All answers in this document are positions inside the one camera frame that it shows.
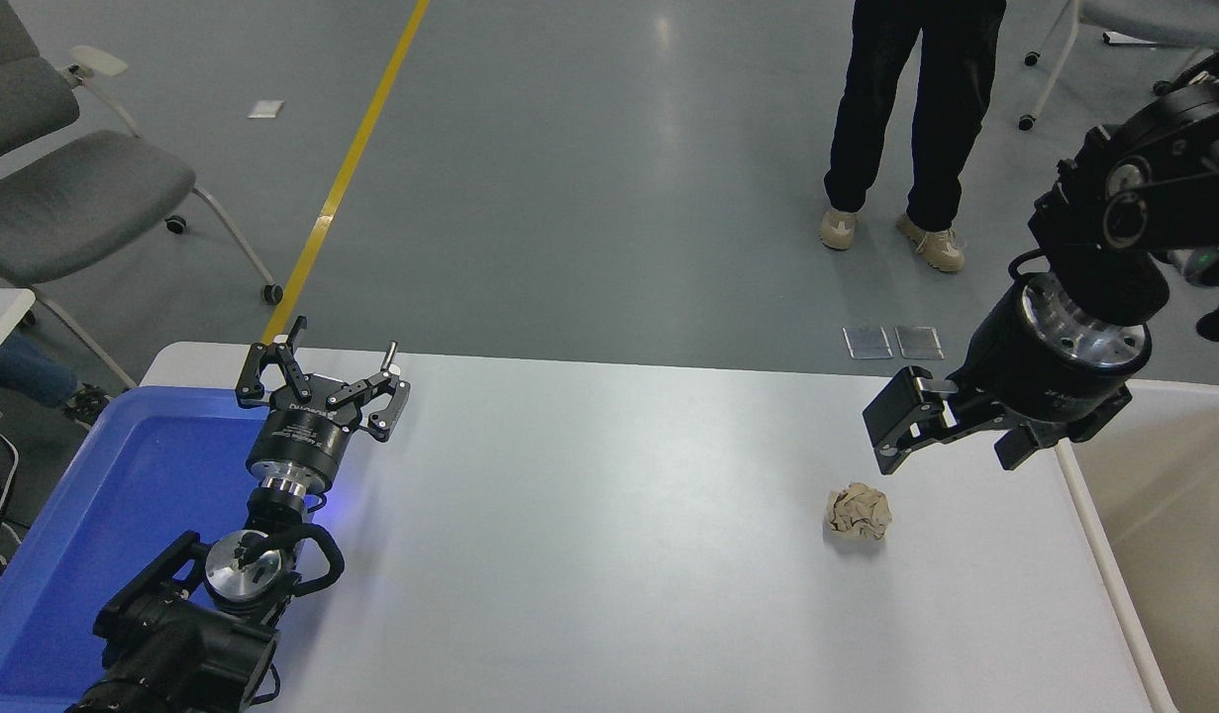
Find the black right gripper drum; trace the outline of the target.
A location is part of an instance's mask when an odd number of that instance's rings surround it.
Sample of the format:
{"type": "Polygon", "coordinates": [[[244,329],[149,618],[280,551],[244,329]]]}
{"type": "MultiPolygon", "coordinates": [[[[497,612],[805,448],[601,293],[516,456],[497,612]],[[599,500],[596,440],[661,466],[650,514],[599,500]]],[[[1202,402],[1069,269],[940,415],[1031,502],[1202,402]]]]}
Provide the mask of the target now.
{"type": "Polygon", "coordinates": [[[1151,352],[1147,325],[1093,319],[1058,283],[1015,283],[972,335],[962,381],[1031,420],[1072,423],[1117,396],[1151,352]]]}

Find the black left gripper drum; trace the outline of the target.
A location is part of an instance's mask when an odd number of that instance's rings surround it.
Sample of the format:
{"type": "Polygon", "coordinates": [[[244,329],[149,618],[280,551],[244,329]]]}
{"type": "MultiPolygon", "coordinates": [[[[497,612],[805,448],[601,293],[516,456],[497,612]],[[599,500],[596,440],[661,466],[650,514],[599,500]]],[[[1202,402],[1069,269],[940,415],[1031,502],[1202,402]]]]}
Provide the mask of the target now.
{"type": "Polygon", "coordinates": [[[258,481],[291,479],[307,491],[329,491],[358,424],[360,407],[352,405],[329,411],[273,403],[247,455],[247,473],[258,481]]]}

